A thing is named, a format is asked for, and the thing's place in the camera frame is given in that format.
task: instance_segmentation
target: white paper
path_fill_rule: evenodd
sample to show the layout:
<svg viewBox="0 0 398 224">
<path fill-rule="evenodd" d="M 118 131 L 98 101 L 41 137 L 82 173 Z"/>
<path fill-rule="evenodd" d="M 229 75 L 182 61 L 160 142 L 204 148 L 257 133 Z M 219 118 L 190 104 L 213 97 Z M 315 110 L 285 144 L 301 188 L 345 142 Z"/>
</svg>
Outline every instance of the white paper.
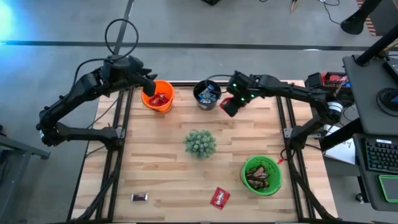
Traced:
<svg viewBox="0 0 398 224">
<path fill-rule="evenodd" d="M 325 125 L 324 128 L 325 130 L 329 130 L 330 125 Z M 339 127 L 333 126 L 326 135 L 334 133 L 339 129 Z M 327 150 L 325 156 L 355 165 L 355 145 L 353 139 L 351 138 Z"/>
</svg>

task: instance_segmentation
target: red snack packet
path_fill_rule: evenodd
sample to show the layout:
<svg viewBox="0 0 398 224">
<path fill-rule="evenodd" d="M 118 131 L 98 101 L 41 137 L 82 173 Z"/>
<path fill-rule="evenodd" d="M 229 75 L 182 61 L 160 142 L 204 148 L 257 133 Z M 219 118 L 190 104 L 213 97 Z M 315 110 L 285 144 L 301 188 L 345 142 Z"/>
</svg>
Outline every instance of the red snack packet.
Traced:
<svg viewBox="0 0 398 224">
<path fill-rule="evenodd" d="M 158 93 L 154 95 L 151 99 L 149 99 L 149 104 L 151 106 L 163 106 L 167 102 L 169 102 L 169 99 L 164 93 Z"/>
<path fill-rule="evenodd" d="M 222 210 L 224 208 L 226 201 L 228 201 L 229 196 L 230 194 L 227 191 L 217 187 L 216 192 L 213 195 L 213 198 L 211 198 L 210 204 Z"/>
</svg>

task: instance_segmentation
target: orange bucket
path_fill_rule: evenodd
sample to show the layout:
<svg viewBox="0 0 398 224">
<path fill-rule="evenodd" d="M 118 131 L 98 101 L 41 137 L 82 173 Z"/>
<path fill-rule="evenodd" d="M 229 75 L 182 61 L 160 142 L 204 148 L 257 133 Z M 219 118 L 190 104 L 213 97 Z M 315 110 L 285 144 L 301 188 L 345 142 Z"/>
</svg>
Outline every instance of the orange bucket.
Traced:
<svg viewBox="0 0 398 224">
<path fill-rule="evenodd" d="M 166 97 L 169 99 L 169 102 L 167 102 L 165 105 L 162 106 L 151 106 L 149 104 L 149 100 L 153 96 L 147 96 L 144 91 L 141 91 L 141 100 L 147 106 L 148 108 L 159 112 L 159 113 L 166 113 L 168 112 L 171 107 L 172 107 L 172 102 L 174 99 L 174 88 L 173 86 L 165 81 L 165 80 L 155 80 L 156 88 L 155 88 L 155 95 L 158 93 L 164 93 Z"/>
</svg>

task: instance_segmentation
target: wooden table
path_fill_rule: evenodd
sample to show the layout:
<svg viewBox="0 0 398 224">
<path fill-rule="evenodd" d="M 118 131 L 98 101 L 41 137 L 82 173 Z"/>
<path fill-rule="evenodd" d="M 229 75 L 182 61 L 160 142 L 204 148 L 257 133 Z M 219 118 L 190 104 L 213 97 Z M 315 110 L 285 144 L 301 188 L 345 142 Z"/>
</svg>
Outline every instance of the wooden table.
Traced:
<svg viewBox="0 0 398 224">
<path fill-rule="evenodd" d="M 303 81 L 294 83 L 303 85 Z M 115 98 L 116 94 L 111 98 L 101 97 L 97 116 Z M 293 100 L 293 106 L 298 125 L 312 117 L 307 103 Z M 113 113 L 111 110 L 95 128 L 111 123 Z M 216 138 L 217 152 L 208 160 L 195 160 L 185 152 L 182 142 L 192 129 L 208 129 Z M 91 142 L 88 152 L 98 146 L 101 144 Z M 248 158 L 263 154 L 278 161 L 283 148 L 275 97 L 257 98 L 230 118 L 219 107 L 211 111 L 199 109 L 192 87 L 175 87 L 172 110 L 157 114 L 142 104 L 137 89 L 130 109 L 114 222 L 297 221 L 286 162 L 280 165 L 282 187 L 270 197 L 252 193 L 239 178 Z M 337 216 L 322 153 L 306 147 L 303 156 L 312 191 L 323 206 Z M 105 158 L 104 149 L 86 159 L 72 217 L 81 215 L 98 193 Z M 223 210 L 209 204 L 217 187 L 231 194 Z M 148 202 L 131 202 L 131 194 L 139 193 L 148 193 Z M 302 192 L 301 199 L 307 214 Z"/>
</svg>

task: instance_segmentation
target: desk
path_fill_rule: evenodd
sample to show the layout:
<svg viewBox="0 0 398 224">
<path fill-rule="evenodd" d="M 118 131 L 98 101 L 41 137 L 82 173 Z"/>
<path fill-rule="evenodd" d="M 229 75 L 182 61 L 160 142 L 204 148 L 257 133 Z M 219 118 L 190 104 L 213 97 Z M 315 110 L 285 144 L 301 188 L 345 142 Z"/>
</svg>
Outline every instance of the desk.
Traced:
<svg viewBox="0 0 398 224">
<path fill-rule="evenodd" d="M 294 82 L 304 85 L 303 81 Z M 142 104 L 139 90 L 134 91 L 130 109 L 114 222 L 297 221 L 286 162 L 280 165 L 282 187 L 270 197 L 250 192 L 239 179 L 242 165 L 251 156 L 264 154 L 280 159 L 284 140 L 275 98 L 255 99 L 230 118 L 219 107 L 211 111 L 199 109 L 192 87 L 175 87 L 172 109 L 167 114 L 157 114 Z M 111 98 L 100 98 L 97 116 L 115 97 L 113 94 Z M 312 117 L 307 103 L 293 101 L 293 106 L 298 124 Z M 112 110 L 95 128 L 111 123 L 111 114 Z M 182 142 L 191 129 L 209 129 L 216 138 L 217 153 L 206 161 L 197 161 L 185 152 Z M 92 142 L 88 151 L 99 146 Z M 303 156 L 311 189 L 323 206 L 337 216 L 322 153 L 306 147 Z M 106 151 L 98 151 L 86 158 L 72 218 L 81 215 L 98 193 L 105 157 Z M 231 194 L 223 210 L 210 205 L 217 187 Z M 130 201 L 131 194 L 144 192 L 148 193 L 148 202 Z M 303 193 L 301 201 L 307 214 Z M 104 216 L 108 202 L 105 201 Z"/>
<path fill-rule="evenodd" d="M 390 138 L 398 135 L 396 130 L 398 117 L 393 117 L 383 112 L 376 102 L 376 96 L 380 90 L 383 88 L 397 88 L 397 84 L 383 68 L 384 62 L 385 60 L 383 59 L 373 58 L 369 61 L 369 65 L 361 67 L 355 63 L 353 57 L 343 58 L 359 118 L 320 141 L 322 149 L 328 149 L 332 145 L 352 138 L 353 134 L 384 135 L 390 136 Z M 363 180 L 359 184 L 366 188 L 362 193 L 367 195 L 374 209 L 398 211 L 398 206 L 385 201 L 379 190 L 379 183 L 375 177 L 383 173 L 366 170 L 362 151 L 358 151 L 363 149 L 362 145 L 358 139 L 354 140 L 354 143 L 357 149 L 356 156 L 359 160 L 359 171 Z"/>
</svg>

